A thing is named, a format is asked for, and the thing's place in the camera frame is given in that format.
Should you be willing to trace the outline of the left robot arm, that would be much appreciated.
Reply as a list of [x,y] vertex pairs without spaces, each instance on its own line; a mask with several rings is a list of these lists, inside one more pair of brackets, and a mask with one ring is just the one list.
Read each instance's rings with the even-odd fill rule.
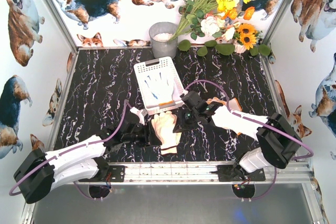
[[127,113],[120,123],[101,129],[88,139],[56,151],[31,151],[14,174],[25,202],[33,204],[59,186],[83,180],[104,181],[112,168],[103,158],[125,144],[160,146],[151,123]]

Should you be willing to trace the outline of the blue dotted glove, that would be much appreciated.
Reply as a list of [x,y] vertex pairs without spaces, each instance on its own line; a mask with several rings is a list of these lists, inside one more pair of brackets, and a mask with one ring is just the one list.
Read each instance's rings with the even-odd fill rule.
[[174,79],[170,74],[159,72],[147,75],[144,82],[158,105],[173,102]]

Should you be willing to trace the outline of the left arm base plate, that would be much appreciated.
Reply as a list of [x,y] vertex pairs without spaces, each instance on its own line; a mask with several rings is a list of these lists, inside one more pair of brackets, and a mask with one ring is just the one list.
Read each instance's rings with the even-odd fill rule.
[[124,182],[125,166],[111,165],[107,170],[98,171],[98,173],[90,179],[80,179],[81,183],[96,183],[96,182],[111,182],[121,183]]

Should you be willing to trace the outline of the white perforated storage basket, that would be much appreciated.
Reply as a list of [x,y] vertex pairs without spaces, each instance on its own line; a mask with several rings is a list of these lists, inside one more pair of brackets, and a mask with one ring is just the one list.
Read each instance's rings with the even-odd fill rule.
[[184,104],[181,96],[187,91],[171,57],[137,63],[134,72],[148,115],[172,111]]

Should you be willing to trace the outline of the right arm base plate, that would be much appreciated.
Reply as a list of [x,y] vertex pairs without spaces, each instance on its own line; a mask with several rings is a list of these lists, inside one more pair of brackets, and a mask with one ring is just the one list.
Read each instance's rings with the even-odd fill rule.
[[242,168],[237,168],[233,165],[217,165],[217,170],[211,172],[211,174],[216,174],[220,182],[244,182],[247,179],[252,182],[263,182],[266,180],[263,169],[248,173]]

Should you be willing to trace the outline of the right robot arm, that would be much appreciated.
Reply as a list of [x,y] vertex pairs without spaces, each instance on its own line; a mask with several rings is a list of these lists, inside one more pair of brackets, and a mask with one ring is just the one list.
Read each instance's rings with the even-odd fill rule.
[[229,108],[220,100],[206,101],[197,92],[181,95],[184,105],[178,110],[175,133],[189,131],[197,124],[231,130],[253,138],[258,148],[247,151],[237,161],[236,170],[250,174],[273,166],[284,169],[293,159],[301,144],[300,136],[279,113],[258,116]]

